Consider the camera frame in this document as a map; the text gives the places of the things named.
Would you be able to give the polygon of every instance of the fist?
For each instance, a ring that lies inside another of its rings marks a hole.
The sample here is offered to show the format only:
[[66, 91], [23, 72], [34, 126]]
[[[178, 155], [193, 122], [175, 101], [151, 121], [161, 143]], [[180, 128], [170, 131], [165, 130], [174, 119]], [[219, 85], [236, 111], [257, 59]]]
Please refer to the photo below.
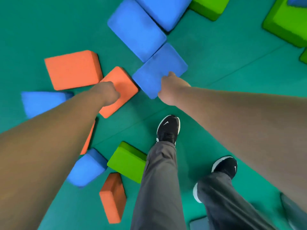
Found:
[[180, 90], [184, 87], [191, 87], [186, 81], [177, 77], [175, 73], [169, 72], [168, 76], [162, 77], [161, 91], [158, 93], [158, 97], [165, 104], [170, 106], [176, 105], [176, 99]]
[[113, 82], [104, 81], [94, 85], [91, 92], [96, 93], [103, 100], [103, 106], [109, 106], [120, 98], [120, 93], [116, 91]]

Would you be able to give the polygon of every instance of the green floor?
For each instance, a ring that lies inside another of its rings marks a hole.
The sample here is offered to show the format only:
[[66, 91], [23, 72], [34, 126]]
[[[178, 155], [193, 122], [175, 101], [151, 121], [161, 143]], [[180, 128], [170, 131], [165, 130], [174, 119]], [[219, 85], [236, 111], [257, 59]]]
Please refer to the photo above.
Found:
[[[0, 0], [0, 132], [25, 121], [21, 91], [53, 90], [46, 57], [92, 50], [104, 75], [115, 66], [132, 75], [142, 65], [106, 24], [121, 1]], [[230, 0], [216, 22], [188, 10], [168, 35], [189, 66], [182, 78], [203, 88], [307, 96], [307, 65], [298, 61], [303, 49], [261, 29], [274, 1]], [[216, 159], [230, 153], [194, 120], [140, 91], [108, 119], [99, 116], [91, 145], [108, 159], [121, 141], [147, 153], [157, 124], [167, 114], [181, 119], [178, 176], [188, 224], [206, 214], [193, 199], [195, 182], [209, 173]], [[39, 229], [129, 229], [140, 185], [123, 177], [125, 212], [120, 224], [109, 225], [98, 192], [110, 172], [81, 190], [65, 182]], [[241, 161], [233, 184], [278, 228], [289, 228], [278, 190]]]

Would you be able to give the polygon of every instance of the gray pants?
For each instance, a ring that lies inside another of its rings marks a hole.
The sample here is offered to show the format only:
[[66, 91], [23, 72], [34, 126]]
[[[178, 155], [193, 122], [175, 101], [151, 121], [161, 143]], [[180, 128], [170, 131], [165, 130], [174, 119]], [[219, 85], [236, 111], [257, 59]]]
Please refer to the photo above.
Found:
[[[177, 171], [174, 145], [156, 143], [147, 156], [131, 230], [186, 230]], [[199, 180], [197, 196], [206, 207], [211, 230], [275, 229], [236, 192], [224, 173]]]

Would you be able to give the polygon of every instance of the forearm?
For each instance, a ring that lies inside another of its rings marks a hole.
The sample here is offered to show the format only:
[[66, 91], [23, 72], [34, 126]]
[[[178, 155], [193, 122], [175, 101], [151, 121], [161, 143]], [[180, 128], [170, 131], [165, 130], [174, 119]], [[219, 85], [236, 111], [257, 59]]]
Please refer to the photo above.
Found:
[[307, 211], [307, 99], [184, 87], [176, 106]]
[[0, 228], [36, 229], [104, 101], [82, 92], [0, 135]]

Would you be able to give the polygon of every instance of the foam block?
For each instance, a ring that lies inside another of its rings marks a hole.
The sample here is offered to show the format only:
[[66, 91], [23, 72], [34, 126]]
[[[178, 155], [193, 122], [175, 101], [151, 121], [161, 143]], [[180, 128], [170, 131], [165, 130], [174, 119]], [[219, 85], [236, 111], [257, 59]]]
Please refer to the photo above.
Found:
[[176, 50], [166, 43], [136, 71], [132, 78], [149, 98], [154, 99], [161, 90], [163, 76], [172, 71], [180, 77], [187, 69], [187, 64]]
[[45, 59], [55, 90], [97, 84], [102, 71], [96, 53], [86, 50]]
[[55, 108], [73, 96], [72, 92], [21, 92], [21, 100], [28, 119]]
[[209, 230], [208, 217], [201, 218], [190, 222], [190, 230]]
[[85, 144], [84, 144], [84, 146], [83, 146], [83, 148], [82, 148], [82, 151], [81, 151], [80, 155], [86, 154], [86, 151], [87, 151], [87, 149], [88, 149], [88, 146], [89, 146], [89, 144], [90, 144], [91, 137], [92, 137], [92, 134], [93, 134], [94, 126], [95, 126], [95, 121], [94, 121], [94, 123], [93, 123], [93, 126], [92, 126], [92, 128], [91, 128], [90, 134], [88, 135], [88, 137], [87, 137], [87, 139], [86, 139], [86, 142], [85, 142]]
[[67, 177], [67, 181], [82, 188], [107, 169], [107, 162], [107, 159], [92, 148], [76, 162]]
[[217, 20], [224, 12], [229, 0], [193, 0], [190, 9], [210, 19]]
[[119, 173], [109, 174], [99, 195], [109, 223], [120, 223], [126, 205], [126, 195]]
[[288, 5], [307, 8], [307, 0], [288, 0]]
[[307, 64], [307, 49], [303, 52], [303, 54], [300, 57], [300, 61], [304, 62]]
[[136, 0], [166, 31], [172, 30], [192, 0]]
[[125, 142], [120, 143], [108, 162], [111, 169], [137, 183], [141, 183], [145, 164], [146, 154]]
[[307, 46], [307, 8], [277, 0], [263, 22], [263, 28], [297, 47]]
[[166, 35], [135, 0], [124, 0], [108, 26], [142, 62], [166, 41]]
[[138, 92], [138, 88], [125, 70], [118, 66], [109, 72], [101, 82], [104, 81], [113, 82], [115, 89], [120, 93], [120, 98], [114, 104], [105, 106], [99, 111], [104, 118], [107, 118], [132, 98]]

